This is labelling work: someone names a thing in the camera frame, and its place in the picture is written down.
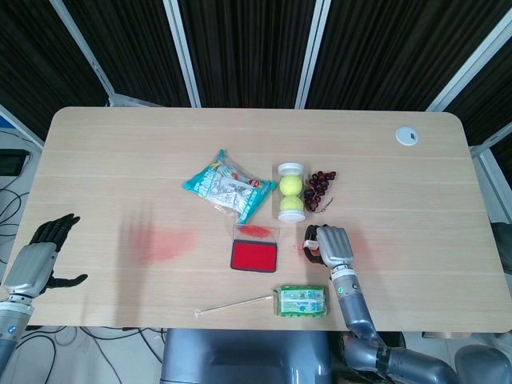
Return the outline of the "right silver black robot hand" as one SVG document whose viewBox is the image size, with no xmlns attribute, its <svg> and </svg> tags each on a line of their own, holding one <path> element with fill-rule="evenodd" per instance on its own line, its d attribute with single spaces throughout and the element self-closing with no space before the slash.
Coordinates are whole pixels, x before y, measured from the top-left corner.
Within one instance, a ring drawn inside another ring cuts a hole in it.
<svg viewBox="0 0 512 384">
<path fill-rule="evenodd" d="M 309 262 L 324 265 L 330 270 L 350 266 L 354 260 L 347 232 L 335 226 L 309 225 L 302 248 Z"/>
</svg>

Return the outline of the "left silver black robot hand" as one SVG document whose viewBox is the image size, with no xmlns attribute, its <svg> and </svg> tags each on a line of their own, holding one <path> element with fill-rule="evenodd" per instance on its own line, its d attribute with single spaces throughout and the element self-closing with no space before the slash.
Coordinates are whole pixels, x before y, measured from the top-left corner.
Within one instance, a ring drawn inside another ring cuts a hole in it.
<svg viewBox="0 0 512 384">
<path fill-rule="evenodd" d="M 34 299 L 48 289 L 71 288 L 88 279 L 87 274 L 75 278 L 56 278 L 54 266 L 72 227 L 80 220 L 67 214 L 41 224 L 30 242 L 20 249 L 3 286 L 9 296 Z"/>
</svg>

